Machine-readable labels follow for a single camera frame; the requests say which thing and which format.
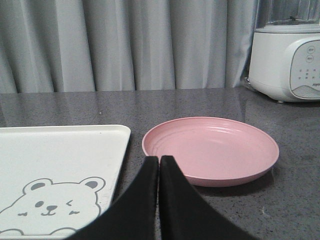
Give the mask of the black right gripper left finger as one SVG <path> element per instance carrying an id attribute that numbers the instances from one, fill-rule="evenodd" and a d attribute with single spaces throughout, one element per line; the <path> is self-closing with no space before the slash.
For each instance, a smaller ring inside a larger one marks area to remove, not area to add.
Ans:
<path id="1" fill-rule="evenodd" d="M 147 156 L 126 191 L 69 240 L 154 240 L 159 160 Z"/>

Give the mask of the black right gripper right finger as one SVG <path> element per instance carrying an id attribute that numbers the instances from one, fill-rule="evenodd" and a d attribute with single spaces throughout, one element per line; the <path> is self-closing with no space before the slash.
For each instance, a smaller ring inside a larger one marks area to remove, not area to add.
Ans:
<path id="1" fill-rule="evenodd" d="M 173 156 L 162 156 L 159 218 L 164 240 L 252 240 L 213 209 L 184 177 Z"/>

